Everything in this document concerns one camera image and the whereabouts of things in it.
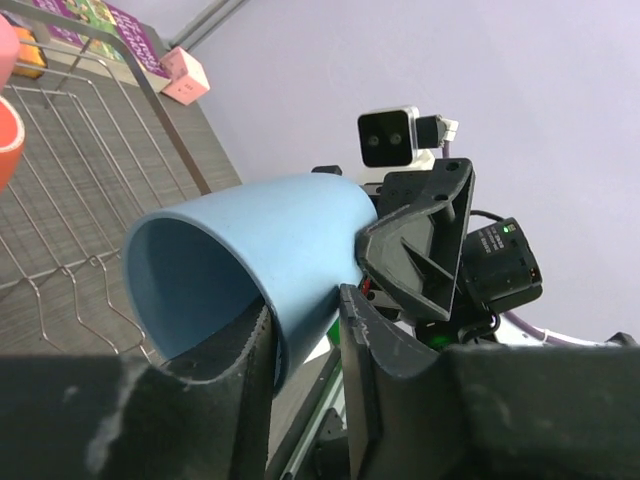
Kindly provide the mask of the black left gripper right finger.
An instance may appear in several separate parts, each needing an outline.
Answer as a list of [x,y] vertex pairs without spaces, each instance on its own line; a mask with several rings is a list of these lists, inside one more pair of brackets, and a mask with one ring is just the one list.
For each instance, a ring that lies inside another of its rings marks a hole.
[[340,288],[355,479],[635,479],[635,347],[434,352]]

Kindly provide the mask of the blue plastic cup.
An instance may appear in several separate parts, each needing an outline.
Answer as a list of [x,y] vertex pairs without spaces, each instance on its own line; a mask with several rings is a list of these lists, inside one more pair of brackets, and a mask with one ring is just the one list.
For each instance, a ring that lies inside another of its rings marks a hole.
[[173,359],[263,300],[278,331],[281,389],[336,320],[340,286],[361,281],[355,239],[376,218],[358,184],[327,173],[156,210],[122,249],[131,308],[156,352]]

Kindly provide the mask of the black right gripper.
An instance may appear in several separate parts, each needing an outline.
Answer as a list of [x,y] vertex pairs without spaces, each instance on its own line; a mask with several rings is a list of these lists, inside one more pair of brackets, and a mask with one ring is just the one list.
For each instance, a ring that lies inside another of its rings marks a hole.
[[463,258],[474,184],[469,159],[444,158],[364,185],[378,218],[356,236],[365,278],[340,288],[343,329],[404,320],[426,345],[474,343],[497,330]]

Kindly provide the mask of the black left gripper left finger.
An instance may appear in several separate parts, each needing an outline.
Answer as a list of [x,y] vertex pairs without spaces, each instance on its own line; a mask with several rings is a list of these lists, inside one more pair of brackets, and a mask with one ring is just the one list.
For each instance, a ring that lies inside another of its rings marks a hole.
[[5,479],[260,479],[275,330],[254,304],[163,366],[135,356],[3,356]]

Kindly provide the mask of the pink plastic cup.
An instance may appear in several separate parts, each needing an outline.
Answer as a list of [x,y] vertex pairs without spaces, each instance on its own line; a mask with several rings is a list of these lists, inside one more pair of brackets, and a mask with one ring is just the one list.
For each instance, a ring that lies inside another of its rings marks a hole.
[[20,41],[14,27],[2,16],[0,18],[0,90],[8,83],[18,60]]

